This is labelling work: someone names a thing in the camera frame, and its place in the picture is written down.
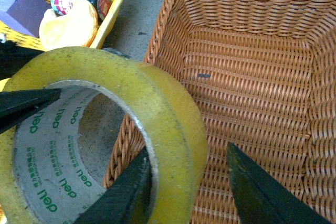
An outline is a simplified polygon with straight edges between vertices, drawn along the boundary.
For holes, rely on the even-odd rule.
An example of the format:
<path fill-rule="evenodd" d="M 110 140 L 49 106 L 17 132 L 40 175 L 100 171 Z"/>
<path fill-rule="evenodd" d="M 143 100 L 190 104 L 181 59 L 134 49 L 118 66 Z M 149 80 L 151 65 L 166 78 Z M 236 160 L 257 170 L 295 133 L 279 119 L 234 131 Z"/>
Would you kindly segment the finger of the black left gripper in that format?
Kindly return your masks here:
<path fill-rule="evenodd" d="M 1 133 L 20 124 L 60 98 L 61 89 L 1 92 Z"/>

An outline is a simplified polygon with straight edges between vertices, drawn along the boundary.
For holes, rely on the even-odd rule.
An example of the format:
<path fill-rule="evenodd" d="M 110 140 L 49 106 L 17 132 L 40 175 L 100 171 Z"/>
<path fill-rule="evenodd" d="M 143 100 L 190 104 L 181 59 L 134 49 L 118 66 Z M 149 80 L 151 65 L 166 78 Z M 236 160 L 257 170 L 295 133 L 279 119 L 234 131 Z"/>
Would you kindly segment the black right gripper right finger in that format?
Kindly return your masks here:
<path fill-rule="evenodd" d="M 241 223 L 330 223 L 233 143 L 227 147 L 227 164 Z"/>

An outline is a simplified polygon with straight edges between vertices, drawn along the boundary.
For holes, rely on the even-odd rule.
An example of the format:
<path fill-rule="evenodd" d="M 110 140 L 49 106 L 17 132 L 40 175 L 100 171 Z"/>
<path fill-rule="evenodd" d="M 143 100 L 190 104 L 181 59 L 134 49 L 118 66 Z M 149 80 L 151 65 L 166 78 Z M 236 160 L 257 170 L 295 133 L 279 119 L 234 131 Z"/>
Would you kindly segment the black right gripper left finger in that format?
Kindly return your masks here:
<path fill-rule="evenodd" d="M 75 223 L 147 223 L 151 190 L 151 164 L 144 147 Z"/>

